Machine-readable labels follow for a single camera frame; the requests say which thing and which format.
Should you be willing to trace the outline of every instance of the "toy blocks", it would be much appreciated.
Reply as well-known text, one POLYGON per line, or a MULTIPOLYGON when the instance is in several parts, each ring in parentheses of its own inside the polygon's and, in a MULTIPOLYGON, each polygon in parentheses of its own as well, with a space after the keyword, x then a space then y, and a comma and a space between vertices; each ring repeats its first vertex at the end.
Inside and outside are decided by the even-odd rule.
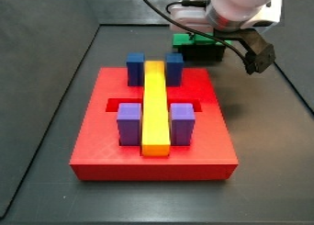
POLYGON ((88 181, 228 179, 237 159, 205 69, 184 68, 180 86, 165 87, 164 62, 141 57, 141 65, 144 86, 126 85, 128 68, 98 71, 69 160, 76 176, 88 181), (134 117, 124 117, 124 107, 133 111, 129 105, 134 117), (136 128, 126 125, 132 119, 136 128), (124 147, 138 133, 140 144, 124 147))
POLYGON ((126 85, 142 86, 142 53, 129 53, 126 55, 126 85))
POLYGON ((141 144, 141 104, 124 103, 117 110, 117 129, 121 146, 141 144))
POLYGON ((141 155, 167 156, 169 147, 164 62, 149 61, 144 63, 141 155))
POLYGON ((171 104, 171 141, 172 146, 188 146, 195 124, 191 104, 171 104))
POLYGON ((165 85, 180 86, 181 71, 183 71, 183 57, 180 53, 165 54, 165 85))

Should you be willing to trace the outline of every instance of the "black cable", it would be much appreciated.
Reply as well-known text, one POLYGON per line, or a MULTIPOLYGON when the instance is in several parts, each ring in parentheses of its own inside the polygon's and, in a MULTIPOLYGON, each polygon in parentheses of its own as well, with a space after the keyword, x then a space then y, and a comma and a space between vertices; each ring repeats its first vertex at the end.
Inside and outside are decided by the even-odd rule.
POLYGON ((213 37, 213 36, 211 36, 211 35, 208 35, 208 34, 200 32, 200 31, 197 31, 197 30, 195 30, 195 29, 192 29, 192 28, 185 27, 185 26, 181 25, 180 23, 177 23, 177 22, 175 22, 173 20, 171 20, 171 18, 167 17, 167 16, 159 11, 159 9, 156 9, 156 8, 153 7, 153 5, 149 3, 148 0, 142 0, 142 2, 144 2, 144 3, 149 6, 149 8, 151 8, 168 22, 171 22, 176 27, 179 27, 179 28, 181 28, 183 30, 189 31, 189 32, 193 33, 193 34, 197 34, 197 35, 200 35, 200 36, 203 36, 203 37, 205 37, 205 38, 208 38, 208 39, 212 39, 213 41, 221 43, 221 44, 223 44, 227 48, 229 48, 229 49, 235 52, 235 54, 240 57, 244 66, 248 66, 247 59, 245 59, 245 57, 243 56, 243 54, 240 53, 240 51, 239 51, 237 49, 235 49, 235 47, 233 47, 232 45, 229 45, 223 39, 219 39, 219 38, 216 38, 216 37, 213 37))
POLYGON ((183 0, 183 1, 171 2, 171 3, 167 4, 167 6, 165 6, 165 11, 167 11, 168 14, 171 13, 169 7, 171 7, 171 6, 175 6, 175 5, 181 5, 181 6, 185 6, 185 7, 193 6, 193 7, 205 8, 205 1, 183 0))
POLYGON ((175 5, 181 5, 181 1, 175 1, 175 2, 171 2, 169 4, 167 4, 165 11, 168 14, 171 13, 169 6, 175 6, 175 5))

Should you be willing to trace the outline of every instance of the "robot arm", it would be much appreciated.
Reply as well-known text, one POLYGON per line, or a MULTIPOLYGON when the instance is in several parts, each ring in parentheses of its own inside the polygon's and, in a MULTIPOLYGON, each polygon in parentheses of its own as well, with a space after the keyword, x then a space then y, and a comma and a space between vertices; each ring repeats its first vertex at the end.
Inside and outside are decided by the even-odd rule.
MULTIPOLYGON (((233 32, 245 28, 261 31, 279 22, 280 7, 281 0, 185 0, 172 5, 169 12, 173 21, 201 32, 213 29, 233 32)), ((175 25, 171 30, 181 31, 175 25)))
MULTIPOLYGON (((172 20, 188 28, 211 32, 220 39, 237 40, 247 50, 245 69, 252 74, 261 73, 276 58, 273 46, 259 32, 279 22, 280 7, 281 0, 185 0, 169 6, 169 12, 172 20)), ((183 31, 173 24, 171 30, 183 31)))

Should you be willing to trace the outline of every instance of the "gray table surface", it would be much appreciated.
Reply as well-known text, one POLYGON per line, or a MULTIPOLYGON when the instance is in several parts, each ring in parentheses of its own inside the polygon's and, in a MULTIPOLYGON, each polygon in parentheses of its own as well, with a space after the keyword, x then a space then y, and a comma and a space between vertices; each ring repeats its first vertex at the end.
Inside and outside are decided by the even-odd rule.
POLYGON ((128 52, 161 60, 167 28, 101 27, 2 220, 49 222, 314 221, 314 121, 272 66, 245 75, 235 55, 207 66, 239 166, 221 182, 80 182, 68 167, 100 67, 128 52))

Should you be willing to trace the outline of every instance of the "white robot part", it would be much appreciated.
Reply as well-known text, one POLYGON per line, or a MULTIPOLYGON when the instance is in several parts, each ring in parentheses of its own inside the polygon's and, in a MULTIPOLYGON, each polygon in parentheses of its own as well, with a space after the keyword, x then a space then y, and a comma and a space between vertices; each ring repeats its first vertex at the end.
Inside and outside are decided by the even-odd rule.
POLYGON ((207 20, 215 29, 235 31, 259 14, 263 6, 271 1, 272 0, 211 0, 211 4, 205 8, 207 20))
MULTIPOLYGON (((281 0, 209 0, 205 8, 173 5, 169 7, 172 20, 200 32, 213 28, 232 32, 256 28, 265 31, 279 22, 281 0)), ((172 31, 183 30, 171 25, 172 31)))
POLYGON ((240 29, 253 28, 265 22, 259 32, 264 32, 269 27, 275 26, 280 19, 281 0, 272 0, 269 4, 261 6, 260 12, 240 26, 240 29))
MULTIPOLYGON (((183 24, 188 28, 196 29, 203 33, 213 31, 212 26, 208 24, 208 20, 204 15, 204 9, 200 7, 185 7, 173 5, 169 7, 171 18, 175 22, 183 24)), ((171 24, 171 31, 185 32, 181 28, 171 24)))

